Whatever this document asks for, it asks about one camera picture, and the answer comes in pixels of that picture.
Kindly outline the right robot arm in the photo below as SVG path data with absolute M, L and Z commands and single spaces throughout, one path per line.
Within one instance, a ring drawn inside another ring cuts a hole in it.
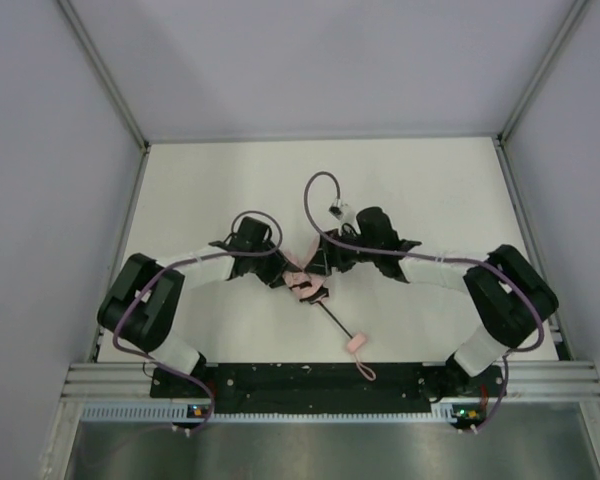
M 434 285 L 471 298 L 480 325 L 446 360 L 447 371 L 458 378 L 476 377 L 520 349 L 559 307 L 554 291 L 511 245 L 499 246 L 483 260 L 436 256 L 425 252 L 421 242 L 401 238 L 377 206 L 353 216 L 343 206 L 330 212 L 340 226 L 319 235 L 306 272 L 328 277 L 371 263 L 389 279 Z

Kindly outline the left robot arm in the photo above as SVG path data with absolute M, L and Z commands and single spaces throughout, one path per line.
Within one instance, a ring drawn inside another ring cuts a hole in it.
M 254 274 L 266 286 L 285 284 L 290 260 L 272 240 L 272 226 L 251 216 L 232 225 L 232 232 L 204 248 L 173 260 L 131 255 L 97 312 L 100 327 L 114 334 L 121 350 L 154 360 L 162 368 L 200 379 L 206 367 L 202 353 L 175 333 L 181 295 L 208 284 Z

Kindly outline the pink and black folding umbrella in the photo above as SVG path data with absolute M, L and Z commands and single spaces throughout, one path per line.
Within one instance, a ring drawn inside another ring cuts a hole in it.
M 360 350 L 368 342 L 367 336 L 362 332 L 352 334 L 324 304 L 324 301 L 329 297 L 329 289 L 326 286 L 327 276 L 323 273 L 310 273 L 308 270 L 310 261 L 314 260 L 319 253 L 319 247 L 320 240 L 316 239 L 312 242 L 308 253 L 304 257 L 285 252 L 285 256 L 290 261 L 290 266 L 282 274 L 282 278 L 287 288 L 300 303 L 317 305 L 338 326 L 347 338 L 345 349 L 354 360 L 358 372 L 365 380 L 374 382 L 377 379 L 376 372 L 365 365 L 359 357 Z

